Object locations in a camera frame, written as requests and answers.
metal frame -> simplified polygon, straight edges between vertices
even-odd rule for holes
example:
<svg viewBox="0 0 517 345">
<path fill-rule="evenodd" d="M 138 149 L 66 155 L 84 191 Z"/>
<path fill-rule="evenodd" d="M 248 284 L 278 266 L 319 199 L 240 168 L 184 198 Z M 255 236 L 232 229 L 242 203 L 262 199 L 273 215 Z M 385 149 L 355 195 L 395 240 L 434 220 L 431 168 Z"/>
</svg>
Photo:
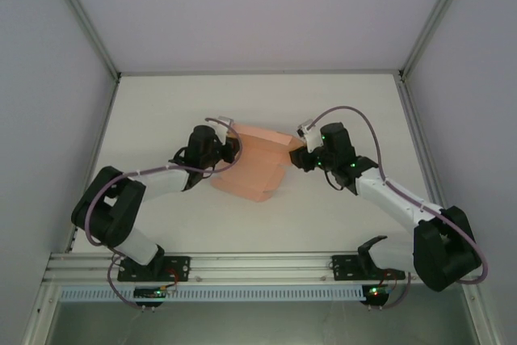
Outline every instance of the metal frame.
<svg viewBox="0 0 517 345">
<path fill-rule="evenodd" d="M 79 27 L 82 29 L 82 32 L 84 32 L 86 38 L 90 41 L 92 48 L 99 56 L 99 59 L 103 62 L 108 73 L 114 80 L 118 80 L 119 71 L 116 69 L 111 56 L 107 52 L 106 47 L 100 39 L 98 32 L 95 30 L 93 23 L 90 21 L 88 14 L 85 12 L 81 2 L 79 2 L 79 0 L 65 0 L 65 2 L 72 11 L 72 14 L 74 15 Z"/>
<path fill-rule="evenodd" d="M 423 55 L 423 52 L 426 50 L 427 45 L 435 33 L 436 28 L 438 28 L 440 22 L 445 16 L 451 2 L 452 0 L 437 0 L 433 6 L 431 13 L 424 23 L 422 31 L 418 35 L 418 38 L 410 51 L 410 55 L 402 66 L 401 75 L 404 82 L 406 82 L 413 73 L 415 66 Z"/>
<path fill-rule="evenodd" d="M 133 286 L 118 287 L 128 301 L 156 302 L 153 298 L 134 297 Z M 61 303 L 120 302 L 109 286 L 62 286 Z M 360 284 L 301 285 L 301 286 L 182 286 L 164 292 L 163 303 L 178 302 L 320 302 L 366 301 Z"/>
<path fill-rule="evenodd" d="M 429 150 L 429 143 L 414 105 L 411 90 L 406 82 L 402 81 L 401 76 L 395 77 L 395 83 L 397 84 L 411 137 L 413 138 L 414 148 L 417 152 L 418 163 L 422 169 L 429 199 L 434 203 L 442 204 L 444 207 L 447 207 L 448 204 L 443 194 L 431 151 Z M 494 322 L 496 317 L 494 308 L 493 306 L 488 306 L 486 303 L 485 296 L 488 291 L 485 286 L 482 284 L 474 286 L 464 285 L 463 292 L 479 343 L 481 345 L 504 344 L 502 332 Z"/>
<path fill-rule="evenodd" d="M 410 133 L 414 142 L 418 160 L 422 168 L 430 199 L 446 205 L 439 177 L 431 159 L 428 143 L 414 107 L 411 93 L 399 76 L 394 76 L 401 104 L 406 114 Z M 266 286 L 280 285 L 328 286 L 376 284 L 371 282 L 334 281 L 330 269 L 330 258 L 337 252 L 323 253 L 278 253 L 278 254 L 189 254 L 191 273 L 187 286 L 220 287 L 226 286 Z M 24 344 L 44 343 L 51 332 L 55 301 L 61 295 L 61 288 L 66 286 L 106 285 L 110 254 L 52 254 L 44 274 L 40 294 L 32 313 Z M 413 283 L 421 284 L 416 276 Z M 502 344 L 501 335 L 494 326 L 493 314 L 487 309 L 483 291 L 478 286 L 464 287 L 468 311 L 472 318 L 473 329 L 481 345 Z"/>
<path fill-rule="evenodd" d="M 120 81 L 120 73 L 101 41 L 99 34 L 87 16 L 79 0 L 65 0 L 78 21 L 86 37 L 103 61 L 109 74 L 116 80 L 113 95 L 107 109 L 103 127 L 95 143 L 95 150 L 90 160 L 85 186 L 95 169 L 104 133 L 115 101 Z M 446 205 L 443 190 L 439 184 L 439 176 L 435 169 L 429 145 L 424 136 L 418 112 L 414 106 L 410 88 L 406 85 L 414 67 L 425 51 L 431 37 L 442 20 L 452 0 L 438 0 L 433 7 L 414 47 L 411 50 L 401 71 L 391 69 L 379 70 L 255 70 L 255 71 L 200 71 L 200 72 L 165 72 L 165 73 L 124 73 L 124 76 L 171 76 L 171 75 L 223 75 L 223 74 L 393 74 L 400 95 L 401 104 L 406 115 L 410 133 L 422 168 L 430 199 Z M 73 241 L 74 230 L 69 239 L 69 247 Z M 354 285 L 353 281 L 335 282 L 329 268 L 330 256 L 326 253 L 281 253 L 281 254 L 183 254 L 190 255 L 191 279 L 187 286 L 193 288 L 228 286 L 335 286 Z M 107 268 L 110 263 L 107 254 L 53 254 L 48 262 L 36 303 L 32 310 L 27 330 L 23 339 L 24 345 L 45 343 L 52 331 L 53 316 L 56 313 L 58 299 L 62 289 L 70 285 L 99 286 L 106 284 Z M 414 277 L 412 281 L 421 284 Z M 502 344 L 502 335 L 494 324 L 494 315 L 488 309 L 485 291 L 480 286 L 464 287 L 466 305 L 470 312 L 473 329 L 477 333 L 481 345 Z"/>
</svg>

vent grille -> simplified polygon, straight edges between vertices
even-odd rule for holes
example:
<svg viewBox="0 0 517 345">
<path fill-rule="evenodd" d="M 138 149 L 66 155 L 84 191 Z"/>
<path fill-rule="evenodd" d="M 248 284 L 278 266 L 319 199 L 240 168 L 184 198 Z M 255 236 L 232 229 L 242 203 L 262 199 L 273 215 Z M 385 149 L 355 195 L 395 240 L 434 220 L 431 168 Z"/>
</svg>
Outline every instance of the vent grille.
<svg viewBox="0 0 517 345">
<path fill-rule="evenodd" d="M 135 301 L 134 287 L 120 287 L 120 293 Z M 108 286 L 64 286 L 61 302 L 118 301 Z M 339 286 L 179 286 L 177 292 L 160 300 L 166 302 L 244 302 L 244 301 L 364 301 L 360 285 Z"/>
</svg>

enclosure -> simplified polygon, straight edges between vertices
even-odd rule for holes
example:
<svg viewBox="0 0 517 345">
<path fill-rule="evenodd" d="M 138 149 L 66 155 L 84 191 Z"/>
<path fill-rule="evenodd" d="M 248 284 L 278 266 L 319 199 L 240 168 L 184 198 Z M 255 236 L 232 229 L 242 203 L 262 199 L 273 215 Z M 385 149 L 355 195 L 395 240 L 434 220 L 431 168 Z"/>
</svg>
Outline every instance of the enclosure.
<svg viewBox="0 0 517 345">
<path fill-rule="evenodd" d="M 1 0 L 1 343 L 510 343 L 515 307 L 515 0 Z M 370 311 L 333 256 L 403 234 L 322 175 L 255 203 L 208 182 L 136 226 L 190 257 L 155 313 L 107 285 L 70 214 L 104 166 L 160 166 L 205 117 L 296 135 L 349 105 L 391 179 L 469 217 L 490 274 Z M 360 155 L 367 125 L 335 112 Z M 406 280 L 390 280 L 397 295 Z M 132 295 L 142 283 L 116 287 Z"/>
</svg>

cable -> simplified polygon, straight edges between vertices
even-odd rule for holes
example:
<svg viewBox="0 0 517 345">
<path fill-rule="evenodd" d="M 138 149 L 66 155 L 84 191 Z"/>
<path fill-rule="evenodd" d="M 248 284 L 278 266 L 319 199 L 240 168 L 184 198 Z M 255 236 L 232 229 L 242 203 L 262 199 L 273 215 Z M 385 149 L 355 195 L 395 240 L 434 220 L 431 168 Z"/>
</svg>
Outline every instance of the cable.
<svg viewBox="0 0 517 345">
<path fill-rule="evenodd" d="M 177 292 L 178 291 L 178 280 L 179 280 L 178 272 L 176 272 L 176 270 L 174 268 L 169 268 L 166 271 L 169 272 L 174 277 L 174 283 L 168 284 L 167 286 L 160 287 L 160 289 L 167 290 L 169 287 L 174 286 L 174 292 Z"/>
<path fill-rule="evenodd" d="M 121 260 L 122 258 L 123 258 L 123 256 L 122 255 L 118 255 L 118 254 L 113 254 L 113 256 L 111 257 L 110 266 L 107 268 L 107 283 L 110 285 L 110 288 L 111 288 L 111 290 L 113 290 L 115 295 L 117 295 L 117 297 L 123 303 L 128 305 L 129 307 L 131 307 L 133 309 L 137 309 L 137 310 L 142 310 L 142 311 L 146 310 L 146 309 L 149 309 L 149 308 L 147 308 L 145 306 L 139 306 L 135 302 L 131 302 L 130 300 L 126 299 L 125 296 L 122 295 L 122 293 L 120 293 L 120 291 L 117 290 L 115 285 L 113 284 L 113 280 L 111 279 L 111 270 L 113 269 L 113 266 L 115 265 L 115 263 L 118 262 L 119 260 Z"/>
<path fill-rule="evenodd" d="M 165 166 L 160 166 L 160 167 L 154 167 L 153 169 L 142 170 L 142 171 L 132 171 L 132 172 L 129 172 L 129 173 L 123 173 L 121 175 L 117 175 L 114 179 L 112 179 L 111 181 L 106 183 L 103 186 L 103 188 L 101 188 L 99 190 L 99 192 L 95 195 L 94 199 L 91 201 L 91 204 L 88 207 L 88 210 L 86 211 L 86 217 L 85 217 L 85 220 L 84 220 L 84 231 L 85 231 L 85 234 L 86 234 L 86 238 L 88 239 L 88 242 L 90 242 L 90 244 L 92 246 L 101 246 L 102 245 L 100 242 L 96 242 L 93 239 L 93 237 L 91 236 L 90 219 L 91 219 L 91 215 L 92 215 L 92 213 L 94 211 L 94 208 L 97 205 L 97 203 L 99 202 L 99 200 L 103 197 L 104 193 L 109 188 L 116 186 L 117 182 L 121 181 L 122 179 L 136 177 L 138 175 L 151 175 L 151 174 L 161 173 L 162 171 L 167 171 L 167 170 L 186 170 L 186 171 L 194 171 L 194 172 L 202 173 L 202 174 L 205 174 L 205 173 L 216 174 L 216 173 L 222 173 L 223 171 L 227 171 L 228 169 L 231 169 L 233 166 L 235 166 L 235 164 L 239 161 L 239 159 L 241 158 L 241 155 L 242 155 L 242 140 L 241 140 L 241 137 L 239 136 L 237 131 L 235 131 L 233 128 L 231 128 L 224 121 L 221 121 L 221 120 L 218 120 L 218 119 L 213 119 L 213 118 L 210 118 L 210 117 L 207 117 L 205 119 L 205 121 L 213 121 L 215 123 L 218 123 L 218 124 L 221 124 L 221 125 L 225 126 L 237 138 L 237 141 L 239 143 L 239 150 L 240 151 L 237 154 L 237 156 L 235 157 L 235 159 L 233 160 L 233 162 L 230 163 L 228 166 L 222 167 L 220 169 L 215 169 L 215 170 L 201 170 L 201 169 L 197 169 L 195 167 L 189 167 L 189 166 L 165 165 Z"/>
<path fill-rule="evenodd" d="M 393 288 L 391 289 L 391 291 L 393 292 L 393 290 L 395 288 L 397 288 L 397 275 L 395 275 L 395 270 L 390 270 L 390 269 L 387 269 L 384 271 L 384 273 L 382 274 L 382 280 L 380 281 L 380 283 L 377 285 L 377 287 L 379 288 L 386 280 L 386 275 L 388 275 L 388 271 L 391 271 L 391 275 L 393 275 L 393 278 L 395 279 L 395 285 L 393 286 Z"/>
<path fill-rule="evenodd" d="M 361 116 L 363 118 L 363 120 L 366 122 L 366 125 L 370 129 L 370 132 L 372 133 L 373 142 L 375 143 L 375 148 L 376 148 L 376 153 L 377 153 L 377 164 L 379 165 L 380 177 L 382 178 L 382 180 L 384 181 L 384 183 L 386 184 L 387 187 L 389 187 L 391 190 L 393 190 L 395 193 L 397 193 L 404 200 L 406 200 L 406 201 L 410 202 L 411 204 L 413 204 L 415 206 L 418 206 L 420 208 L 421 204 L 420 204 L 419 201 L 415 200 L 414 198 L 411 198 L 406 193 L 404 193 L 403 191 L 399 190 L 392 183 L 390 183 L 389 180 L 386 179 L 386 174 L 385 174 L 385 171 L 384 171 L 384 167 L 382 166 L 382 159 L 381 159 L 381 155 L 380 155 L 379 140 L 377 139 L 377 135 L 375 133 L 375 130 L 373 129 L 372 123 L 370 123 L 370 120 L 368 120 L 366 115 L 363 114 L 359 109 L 354 108 L 354 107 L 349 107 L 347 105 L 341 105 L 341 106 L 337 106 L 337 107 L 332 107 L 332 108 L 327 109 L 326 111 L 324 111 L 321 115 L 319 115 L 307 127 L 307 129 L 308 130 L 311 129 L 323 117 L 325 117 L 329 113 L 331 113 L 333 111 L 337 111 L 339 109 L 345 109 L 345 110 L 353 111 L 353 112 L 357 113 L 359 116 Z M 473 280 L 458 280 L 457 283 L 460 283 L 460 284 L 480 284 L 483 280 L 485 280 L 486 277 L 488 276 L 488 262 L 486 260 L 485 255 L 481 251 L 481 248 L 476 244 L 476 242 L 474 240 L 472 240 L 470 238 L 470 236 L 467 235 L 460 227 L 458 227 L 456 224 L 454 224 L 452 221 L 448 220 L 446 217 L 444 217 L 440 213 L 436 212 L 434 209 L 428 208 L 427 206 L 424 205 L 424 206 L 422 206 L 421 212 L 424 212 L 424 211 L 428 212 L 432 216 L 438 218 L 444 224 L 448 225 L 456 233 L 458 233 L 472 247 L 472 249 L 476 252 L 476 255 L 481 260 L 481 265 L 483 266 L 483 270 L 482 270 L 481 274 L 476 279 L 473 279 Z"/>
<path fill-rule="evenodd" d="M 215 168 L 216 168 L 216 165 L 213 165 L 212 169 L 210 170 L 210 174 L 208 174 L 207 176 L 204 176 L 202 179 L 209 179 L 213 175 L 213 171 Z"/>
<path fill-rule="evenodd" d="M 334 190 L 337 190 L 337 191 L 341 191 L 342 189 L 344 189 L 345 187 L 344 186 L 341 186 L 341 187 L 337 187 L 335 186 L 331 181 L 330 181 L 330 178 L 329 178 L 329 172 L 327 170 L 325 170 L 325 178 L 326 178 L 326 182 L 330 185 L 330 187 L 332 187 Z"/>
<path fill-rule="evenodd" d="M 176 154 L 174 154 L 174 157 L 172 158 L 172 160 L 176 163 L 179 164 L 179 156 L 182 154 L 183 151 L 185 151 L 187 149 L 187 147 L 182 147 L 181 149 L 179 149 L 178 151 L 176 151 Z"/>
</svg>

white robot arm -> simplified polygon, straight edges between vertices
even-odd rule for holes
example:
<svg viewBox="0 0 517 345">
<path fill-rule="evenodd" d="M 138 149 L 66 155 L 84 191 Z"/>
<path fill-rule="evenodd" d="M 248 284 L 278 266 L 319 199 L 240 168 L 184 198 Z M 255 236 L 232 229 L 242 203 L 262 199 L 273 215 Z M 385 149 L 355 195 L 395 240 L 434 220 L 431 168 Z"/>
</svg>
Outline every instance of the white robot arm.
<svg viewBox="0 0 517 345">
<path fill-rule="evenodd" d="M 416 272 L 429 288 L 441 291 L 481 265 L 473 246 L 431 214 L 446 218 L 473 241 L 464 212 L 457 207 L 443 209 L 387 180 L 377 163 L 355 154 L 343 124 L 327 124 L 317 131 L 311 128 L 312 122 L 298 128 L 306 145 L 291 152 L 292 163 L 305 172 L 323 170 L 334 189 L 346 188 L 376 204 L 408 232 L 396 238 L 374 237 L 358 248 L 359 262 L 367 275 L 384 269 Z M 338 187 L 329 180 L 329 174 Z"/>
<path fill-rule="evenodd" d="M 164 194 L 186 191 L 201 181 L 204 170 L 214 168 L 223 160 L 232 163 L 239 151 L 236 139 L 227 138 L 231 120 L 220 118 L 222 124 L 199 125 L 189 137 L 188 145 L 180 149 L 163 171 L 152 175 L 135 174 L 109 187 L 123 173 L 114 167 L 104 167 L 88 187 L 72 213 L 72 222 L 86 230 L 86 215 L 95 197 L 109 187 L 93 204 L 89 220 L 91 236 L 135 265 L 148 267 L 163 256 L 163 249 L 149 240 L 134 226 L 140 204 Z"/>
</svg>

